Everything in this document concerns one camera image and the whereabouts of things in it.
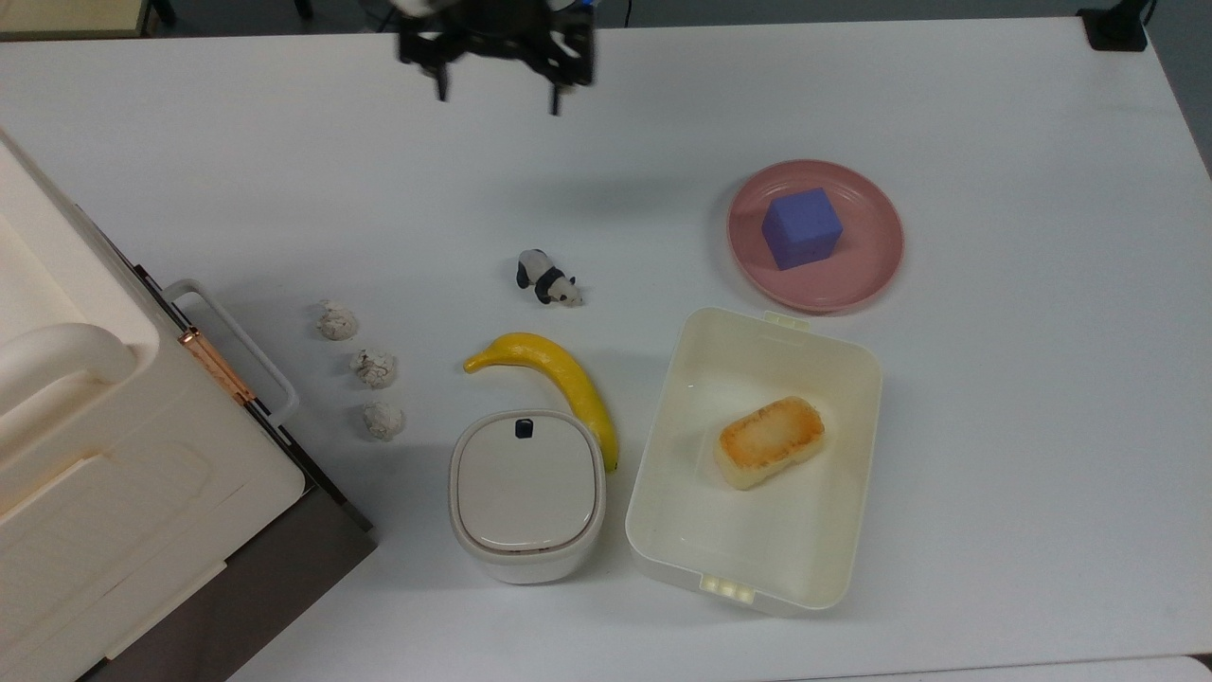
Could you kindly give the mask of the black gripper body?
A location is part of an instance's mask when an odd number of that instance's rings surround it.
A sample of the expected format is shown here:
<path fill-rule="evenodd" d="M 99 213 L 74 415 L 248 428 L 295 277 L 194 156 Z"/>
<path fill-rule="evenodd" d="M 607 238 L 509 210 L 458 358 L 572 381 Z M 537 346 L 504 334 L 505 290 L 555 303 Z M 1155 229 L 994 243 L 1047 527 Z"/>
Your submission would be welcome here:
<path fill-rule="evenodd" d="M 570 88 L 595 82 L 594 1 L 398 1 L 398 58 L 428 78 L 445 53 L 450 64 L 515 61 L 541 78 L 548 58 L 567 58 Z"/>

